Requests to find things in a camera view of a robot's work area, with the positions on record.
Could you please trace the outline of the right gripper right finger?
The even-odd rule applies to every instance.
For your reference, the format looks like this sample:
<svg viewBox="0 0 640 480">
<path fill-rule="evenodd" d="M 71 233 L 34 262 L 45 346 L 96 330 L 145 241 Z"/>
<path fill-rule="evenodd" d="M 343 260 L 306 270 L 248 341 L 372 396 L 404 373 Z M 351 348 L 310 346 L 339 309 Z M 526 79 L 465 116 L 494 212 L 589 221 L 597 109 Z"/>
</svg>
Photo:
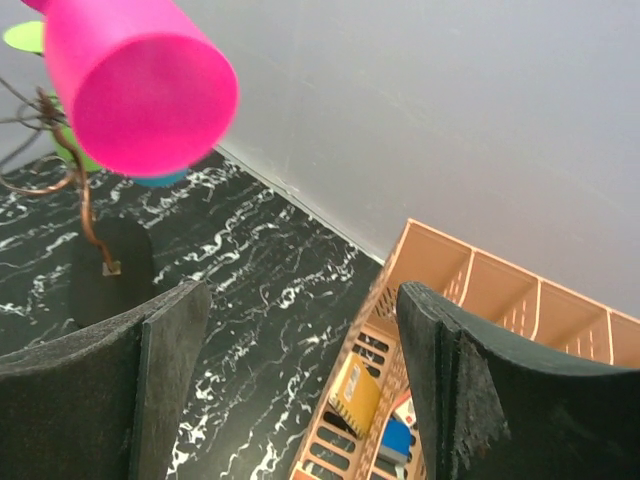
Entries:
<svg viewBox="0 0 640 480">
<path fill-rule="evenodd" d="M 418 282 L 396 317 L 431 479 L 635 479 L 639 373 L 490 323 Z"/>
</svg>

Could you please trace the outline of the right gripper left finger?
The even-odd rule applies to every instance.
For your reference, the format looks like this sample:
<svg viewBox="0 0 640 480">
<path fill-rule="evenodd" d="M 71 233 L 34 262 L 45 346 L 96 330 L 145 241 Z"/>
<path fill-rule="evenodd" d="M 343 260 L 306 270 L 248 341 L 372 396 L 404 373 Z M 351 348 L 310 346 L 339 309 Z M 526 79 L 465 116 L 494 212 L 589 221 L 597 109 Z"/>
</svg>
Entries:
<svg viewBox="0 0 640 480">
<path fill-rule="evenodd" d="M 209 309 L 190 281 L 2 356 L 2 478 L 165 478 Z"/>
</svg>

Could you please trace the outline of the blue wine glass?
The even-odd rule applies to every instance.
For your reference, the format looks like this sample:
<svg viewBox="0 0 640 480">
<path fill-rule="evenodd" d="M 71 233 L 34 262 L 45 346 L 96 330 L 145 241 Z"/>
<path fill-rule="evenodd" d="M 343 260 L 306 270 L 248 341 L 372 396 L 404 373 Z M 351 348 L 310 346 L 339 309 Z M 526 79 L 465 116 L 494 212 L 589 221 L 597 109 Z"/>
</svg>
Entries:
<svg viewBox="0 0 640 480">
<path fill-rule="evenodd" d="M 151 177 L 132 177 L 132 180 L 141 186 L 148 188 L 164 188 L 169 187 L 183 179 L 188 173 L 187 169 L 178 170 L 171 174 Z"/>
</svg>

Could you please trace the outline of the magenta wine glass back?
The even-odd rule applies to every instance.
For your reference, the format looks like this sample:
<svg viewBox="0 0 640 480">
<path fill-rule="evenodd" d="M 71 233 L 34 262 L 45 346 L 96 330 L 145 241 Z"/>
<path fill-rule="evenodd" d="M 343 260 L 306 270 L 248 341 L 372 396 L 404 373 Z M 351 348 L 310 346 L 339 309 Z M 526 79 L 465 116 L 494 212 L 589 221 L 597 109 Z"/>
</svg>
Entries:
<svg viewBox="0 0 640 480">
<path fill-rule="evenodd" d="M 129 177 L 199 162 L 239 103 L 223 53 L 172 1 L 31 1 L 44 61 L 84 152 Z"/>
</svg>

